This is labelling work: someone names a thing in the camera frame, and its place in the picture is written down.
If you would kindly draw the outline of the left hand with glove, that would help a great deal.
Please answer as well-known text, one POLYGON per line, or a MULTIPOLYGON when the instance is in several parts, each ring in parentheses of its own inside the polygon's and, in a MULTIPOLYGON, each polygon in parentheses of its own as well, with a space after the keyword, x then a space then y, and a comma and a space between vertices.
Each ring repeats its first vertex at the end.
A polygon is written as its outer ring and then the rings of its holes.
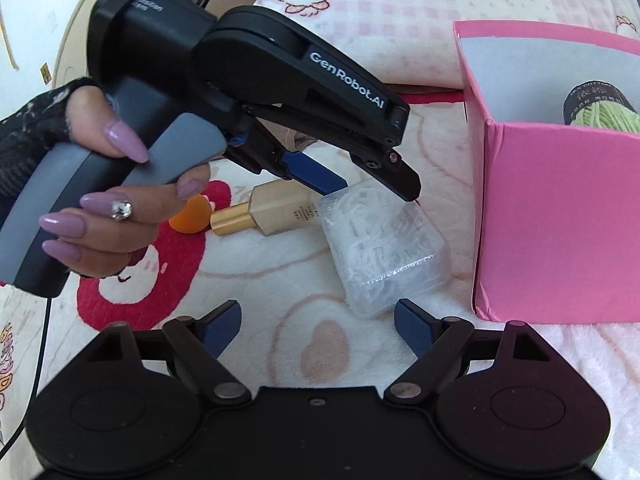
MULTIPOLYGON (((70 138, 107 157, 146 162, 148 151, 95 86, 75 90, 66 105, 70 138)), ((190 169, 175 183, 118 186, 86 194, 77 207, 39 219, 54 237, 42 250, 66 268, 90 278, 119 274, 156 240, 160 225, 183 210, 208 185, 210 169, 190 169)))

